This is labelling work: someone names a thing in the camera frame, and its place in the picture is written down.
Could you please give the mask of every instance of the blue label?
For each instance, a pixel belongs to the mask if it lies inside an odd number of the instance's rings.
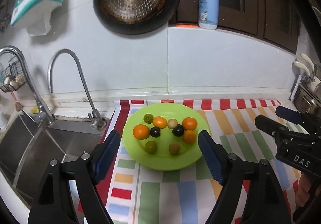
[[[199,0],[198,21],[217,25],[219,19],[219,0]]]

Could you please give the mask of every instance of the faucet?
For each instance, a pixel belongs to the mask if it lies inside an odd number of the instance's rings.
[[[35,116],[30,116],[25,111],[23,111],[23,113],[27,115],[30,119],[32,119],[36,124],[41,123],[44,119],[48,124],[52,123],[54,121],[54,117],[52,116],[47,104],[40,97],[40,94],[36,89],[35,83],[33,82],[33,79],[30,75],[30,71],[28,69],[26,59],[22,54],[22,52],[17,47],[8,45],[0,49],[0,56],[3,55],[4,53],[11,53],[18,58],[22,67],[22,71],[26,77],[26,81],[30,87],[31,92],[33,93],[33,97],[35,98],[39,109],[39,112]]]
[[[82,73],[82,68],[81,68],[81,65],[80,65],[80,62],[79,62],[79,59],[77,57],[77,55],[69,50],[69,49],[61,49],[59,51],[57,51],[51,58],[50,62],[49,62],[49,66],[48,66],[48,88],[49,88],[49,92],[52,93],[53,90],[52,90],[52,66],[55,62],[55,60],[57,59],[57,57],[59,55],[61,55],[62,53],[67,53],[69,55],[72,56],[72,58],[75,60],[76,64],[77,64],[77,67],[78,67],[78,71],[79,71],[79,75],[80,75],[80,78],[81,78],[81,81],[82,81],[82,85],[85,89],[85,92],[87,94],[87,98],[89,100],[89,103],[90,103],[90,106],[92,108],[92,114],[91,113],[88,113],[88,116],[91,120],[91,126],[92,128],[95,128],[95,129],[103,129],[105,126],[106,126],[106,122],[102,119],[102,116],[100,114],[100,112],[95,108],[95,105],[91,99],[91,96],[90,96],[90,93],[89,93],[89,90],[88,90],[88,87],[87,87],[87,83],[85,81],[85,77]]]

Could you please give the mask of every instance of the striped tablecloth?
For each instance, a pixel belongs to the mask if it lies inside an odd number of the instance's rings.
[[[126,120],[134,112],[157,102],[180,103],[198,111],[208,122],[214,141],[222,144],[228,153],[235,153],[247,161],[269,160],[292,215],[300,173],[275,159],[274,140],[254,125],[255,117],[263,114],[285,124],[290,130],[303,132],[300,126],[276,116],[275,109],[280,101],[121,100],[115,102],[116,109],[106,134],[115,129],[122,135]],[[249,181],[245,181],[233,224],[240,222],[248,188]],[[134,161],[121,142],[107,177],[97,189],[115,224],[203,224],[222,186],[211,178],[203,158],[181,170],[155,171]]]

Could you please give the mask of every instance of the orange fruit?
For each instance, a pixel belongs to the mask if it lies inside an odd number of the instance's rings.
[[[133,129],[133,135],[138,140],[145,140],[149,137],[149,128],[144,124],[138,124]]]
[[[194,131],[197,127],[197,120],[191,117],[186,117],[183,121],[182,121],[182,126],[184,128],[184,130],[192,130]]]
[[[167,120],[165,118],[161,117],[161,116],[156,116],[153,119],[153,125],[157,126],[160,129],[163,129],[167,125]]]
[[[196,133],[192,130],[186,130],[183,134],[183,141],[187,144],[193,144],[196,142]]]

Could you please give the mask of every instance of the plate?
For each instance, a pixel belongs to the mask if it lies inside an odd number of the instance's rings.
[[[160,130],[160,137],[149,137],[145,140],[137,140],[133,135],[133,128],[137,124],[145,124],[151,129],[154,125],[144,122],[144,115],[151,113],[154,117],[162,116],[167,121],[174,118],[179,124],[186,117],[195,118],[198,125],[195,132],[198,133],[202,130],[209,132],[209,127],[206,120],[195,110],[177,103],[156,103],[145,106],[134,112],[133,115],[127,120],[123,130],[123,143],[129,155],[138,163],[159,171],[173,171],[185,168],[190,164],[196,162],[201,156],[201,150],[198,143],[187,144],[183,141],[183,137],[176,137],[173,135],[172,130],[167,126]],[[144,146],[148,141],[155,141],[158,149],[155,154],[149,154],[145,151]],[[179,142],[181,149],[179,155],[171,155],[168,147],[172,142]]]

